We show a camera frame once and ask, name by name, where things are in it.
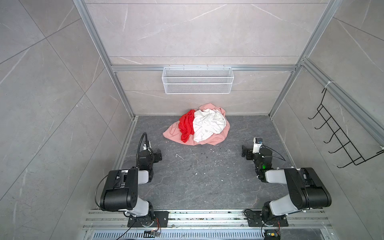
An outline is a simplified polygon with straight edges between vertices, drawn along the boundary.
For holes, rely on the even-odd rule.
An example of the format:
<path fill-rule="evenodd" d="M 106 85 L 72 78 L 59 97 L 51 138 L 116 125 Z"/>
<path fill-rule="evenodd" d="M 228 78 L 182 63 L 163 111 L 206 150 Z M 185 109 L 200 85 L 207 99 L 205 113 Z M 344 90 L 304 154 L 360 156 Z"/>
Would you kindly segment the red cloth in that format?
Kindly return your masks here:
<path fill-rule="evenodd" d="M 179 119 L 179 130 L 181 132 L 181 141 L 186 143 L 191 135 L 195 134 L 194 119 L 196 110 L 192 109 Z"/>

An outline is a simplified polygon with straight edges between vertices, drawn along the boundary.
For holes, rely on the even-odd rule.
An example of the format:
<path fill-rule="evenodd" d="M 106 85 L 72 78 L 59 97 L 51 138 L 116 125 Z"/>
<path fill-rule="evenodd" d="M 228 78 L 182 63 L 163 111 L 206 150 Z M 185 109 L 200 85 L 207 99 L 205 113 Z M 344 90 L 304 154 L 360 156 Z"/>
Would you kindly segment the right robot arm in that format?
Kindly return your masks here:
<path fill-rule="evenodd" d="M 253 161 L 261 182 L 281 184 L 288 188 L 286 196 L 263 205 L 258 219 L 264 224 L 272 226 L 287 215 L 326 208 L 332 204 L 329 191 L 313 168 L 274 169 L 273 150 L 264 145 L 252 149 L 242 146 L 242 157 Z"/>

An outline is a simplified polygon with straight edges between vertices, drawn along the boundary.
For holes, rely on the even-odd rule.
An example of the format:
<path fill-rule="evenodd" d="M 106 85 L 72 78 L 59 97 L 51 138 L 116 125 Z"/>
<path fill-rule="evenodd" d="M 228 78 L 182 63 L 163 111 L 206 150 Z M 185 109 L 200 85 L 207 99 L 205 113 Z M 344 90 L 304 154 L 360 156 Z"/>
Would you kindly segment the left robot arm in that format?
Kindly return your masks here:
<path fill-rule="evenodd" d="M 137 165 L 128 170 L 112 170 L 103 178 L 101 196 L 95 196 L 98 208 L 107 212 L 123 212 L 143 227 L 159 225 L 151 202 L 139 197 L 138 186 L 153 180 L 153 165 L 162 160 L 161 150 L 138 153 Z"/>

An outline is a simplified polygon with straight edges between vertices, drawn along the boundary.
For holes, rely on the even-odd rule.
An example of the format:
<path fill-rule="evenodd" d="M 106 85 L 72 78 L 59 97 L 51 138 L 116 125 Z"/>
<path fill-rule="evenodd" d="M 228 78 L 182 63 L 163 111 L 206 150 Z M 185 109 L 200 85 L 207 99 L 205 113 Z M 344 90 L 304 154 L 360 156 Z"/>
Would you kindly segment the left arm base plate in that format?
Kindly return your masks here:
<path fill-rule="evenodd" d="M 145 217 L 129 217 L 127 227 L 133 228 L 165 228 L 169 221 L 168 211 L 154 211 Z"/>

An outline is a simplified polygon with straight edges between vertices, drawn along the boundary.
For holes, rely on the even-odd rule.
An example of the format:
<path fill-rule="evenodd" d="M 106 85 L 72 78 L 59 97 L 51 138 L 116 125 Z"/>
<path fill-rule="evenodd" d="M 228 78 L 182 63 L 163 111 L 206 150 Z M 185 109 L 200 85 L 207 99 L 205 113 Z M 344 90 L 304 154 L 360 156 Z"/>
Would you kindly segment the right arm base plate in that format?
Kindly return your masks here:
<path fill-rule="evenodd" d="M 249 227 L 288 227 L 288 221 L 285 216 L 274 216 L 266 211 L 254 211 L 245 209 L 243 211 L 248 221 Z"/>

